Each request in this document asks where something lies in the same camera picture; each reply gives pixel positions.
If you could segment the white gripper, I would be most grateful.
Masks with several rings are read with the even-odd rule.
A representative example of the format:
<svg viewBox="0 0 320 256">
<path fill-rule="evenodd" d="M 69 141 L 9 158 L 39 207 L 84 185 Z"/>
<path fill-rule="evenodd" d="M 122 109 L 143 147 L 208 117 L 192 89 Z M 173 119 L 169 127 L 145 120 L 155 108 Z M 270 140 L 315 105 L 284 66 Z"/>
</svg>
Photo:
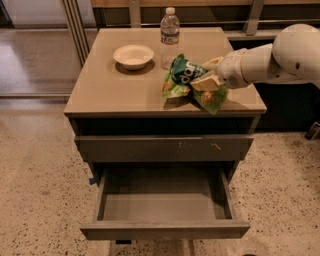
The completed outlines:
<svg viewBox="0 0 320 256">
<path fill-rule="evenodd" d="M 246 48 L 232 51 L 224 58 L 216 57 L 202 64 L 202 67 L 211 70 L 190 82 L 197 91 L 217 91 L 224 84 L 229 89 L 245 88 L 249 82 L 242 73 L 241 60 L 247 52 Z"/>
</svg>

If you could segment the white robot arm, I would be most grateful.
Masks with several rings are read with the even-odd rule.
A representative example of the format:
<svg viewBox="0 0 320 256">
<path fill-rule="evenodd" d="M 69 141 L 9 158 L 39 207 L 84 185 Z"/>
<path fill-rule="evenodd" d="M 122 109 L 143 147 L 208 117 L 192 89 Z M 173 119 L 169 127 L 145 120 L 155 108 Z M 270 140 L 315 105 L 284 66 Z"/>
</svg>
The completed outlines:
<svg viewBox="0 0 320 256">
<path fill-rule="evenodd" d="M 320 87 L 320 30 L 295 24 L 282 30 L 270 44 L 242 48 L 203 64 L 208 72 L 190 82 L 198 91 L 222 85 L 239 89 L 251 83 L 305 84 Z"/>
</svg>

